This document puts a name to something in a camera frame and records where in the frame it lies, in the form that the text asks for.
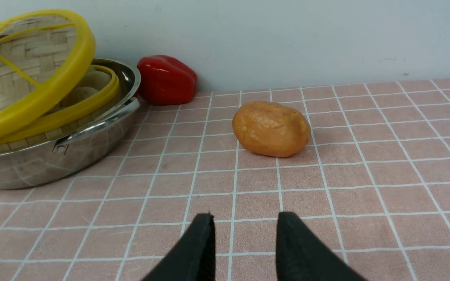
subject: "toy bell pepper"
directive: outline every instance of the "toy bell pepper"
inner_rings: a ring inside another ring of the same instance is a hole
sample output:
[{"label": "toy bell pepper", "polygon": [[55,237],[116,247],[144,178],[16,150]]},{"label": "toy bell pepper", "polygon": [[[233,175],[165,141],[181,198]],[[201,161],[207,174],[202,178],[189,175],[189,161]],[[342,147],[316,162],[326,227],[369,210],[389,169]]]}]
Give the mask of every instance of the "toy bell pepper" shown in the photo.
[{"label": "toy bell pepper", "polygon": [[139,96],[152,105],[182,105],[195,96],[197,74],[174,57],[143,57],[136,67],[141,74]]}]

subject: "table surface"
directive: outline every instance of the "table surface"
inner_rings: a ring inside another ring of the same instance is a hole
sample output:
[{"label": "table surface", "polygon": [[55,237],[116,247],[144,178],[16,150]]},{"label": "table surface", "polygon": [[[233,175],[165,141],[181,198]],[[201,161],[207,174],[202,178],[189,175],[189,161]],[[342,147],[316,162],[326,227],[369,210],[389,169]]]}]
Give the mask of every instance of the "table surface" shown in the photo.
[{"label": "table surface", "polygon": [[[302,112],[310,144],[291,158],[242,149],[231,119],[248,101]],[[144,104],[92,167],[0,190],[0,281],[138,280],[200,212],[215,216],[217,280],[275,280],[282,210],[370,281],[450,280],[450,79]]]}]

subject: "yellow rim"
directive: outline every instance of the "yellow rim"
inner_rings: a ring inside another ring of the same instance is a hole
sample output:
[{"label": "yellow rim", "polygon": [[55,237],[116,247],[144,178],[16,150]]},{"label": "yellow rim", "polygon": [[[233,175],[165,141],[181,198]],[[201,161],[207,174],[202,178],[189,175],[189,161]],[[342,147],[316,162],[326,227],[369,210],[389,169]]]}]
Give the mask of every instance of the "yellow rim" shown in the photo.
[{"label": "yellow rim", "polygon": [[116,96],[116,93],[118,92],[117,89],[120,87],[119,78],[112,69],[106,68],[105,66],[94,67],[97,71],[107,73],[111,77],[111,81],[107,84],[107,86],[105,86],[105,88],[84,101],[76,103],[71,107],[67,107],[53,114],[40,117],[18,132],[5,135],[0,138],[0,144],[16,142],[21,139],[27,139],[28,137],[33,137],[35,135],[56,130],[64,125],[87,116],[111,101]]},{"label": "yellow rim", "polygon": [[76,27],[75,45],[68,58],[45,83],[13,105],[0,111],[0,137],[8,135],[41,117],[59,103],[86,73],[95,55],[95,37],[86,21],[72,11],[50,9],[10,18],[0,23],[0,31],[9,23],[30,16],[63,16]]}]

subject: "stainless steel pot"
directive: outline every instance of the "stainless steel pot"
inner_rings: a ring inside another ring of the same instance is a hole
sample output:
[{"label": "stainless steel pot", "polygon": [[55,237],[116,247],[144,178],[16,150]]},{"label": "stainless steel pot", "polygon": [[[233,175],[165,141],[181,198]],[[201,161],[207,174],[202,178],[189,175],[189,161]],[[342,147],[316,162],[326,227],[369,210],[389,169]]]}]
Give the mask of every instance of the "stainless steel pot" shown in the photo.
[{"label": "stainless steel pot", "polygon": [[20,189],[43,185],[76,173],[111,151],[134,121],[140,103],[135,92],[140,84],[139,71],[117,60],[94,59],[119,76],[123,99],[97,121],[85,128],[36,146],[0,154],[0,189]]}]

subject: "bamboo steamer lid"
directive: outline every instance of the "bamboo steamer lid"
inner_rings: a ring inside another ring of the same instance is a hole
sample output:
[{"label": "bamboo steamer lid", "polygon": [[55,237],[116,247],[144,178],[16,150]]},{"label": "bamboo steamer lid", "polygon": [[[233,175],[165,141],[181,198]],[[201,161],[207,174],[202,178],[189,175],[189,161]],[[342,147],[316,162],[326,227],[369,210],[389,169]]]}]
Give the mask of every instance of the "bamboo steamer lid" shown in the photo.
[{"label": "bamboo steamer lid", "polygon": [[72,11],[35,11],[0,23],[0,137],[57,105],[94,54],[88,24]]}]

